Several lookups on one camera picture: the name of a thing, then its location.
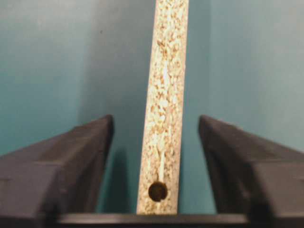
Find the particleboard strip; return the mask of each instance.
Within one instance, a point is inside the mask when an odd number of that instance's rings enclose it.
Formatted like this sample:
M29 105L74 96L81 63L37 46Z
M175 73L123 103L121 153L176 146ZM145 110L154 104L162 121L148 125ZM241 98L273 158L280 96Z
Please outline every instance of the particleboard strip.
M138 214L176 214L189 0L156 0Z

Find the teal wall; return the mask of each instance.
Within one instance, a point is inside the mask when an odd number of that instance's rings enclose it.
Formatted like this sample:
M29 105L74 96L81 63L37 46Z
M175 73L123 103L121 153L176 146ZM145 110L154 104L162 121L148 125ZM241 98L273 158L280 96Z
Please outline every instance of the teal wall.
M303 19L302 0L211 0L211 115L304 151Z
M198 116L304 151L302 0L190 0L180 213L214 213ZM0 154L105 114L98 212L136 211L154 1L2 0Z

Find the drilled hole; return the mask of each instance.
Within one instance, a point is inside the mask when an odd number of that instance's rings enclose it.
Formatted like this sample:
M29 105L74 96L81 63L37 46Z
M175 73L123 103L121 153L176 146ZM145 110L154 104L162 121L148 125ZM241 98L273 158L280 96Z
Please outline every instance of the drilled hole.
M162 199L164 200L167 197L168 189L165 183L162 182L154 182L149 187L149 196L155 202L160 202Z

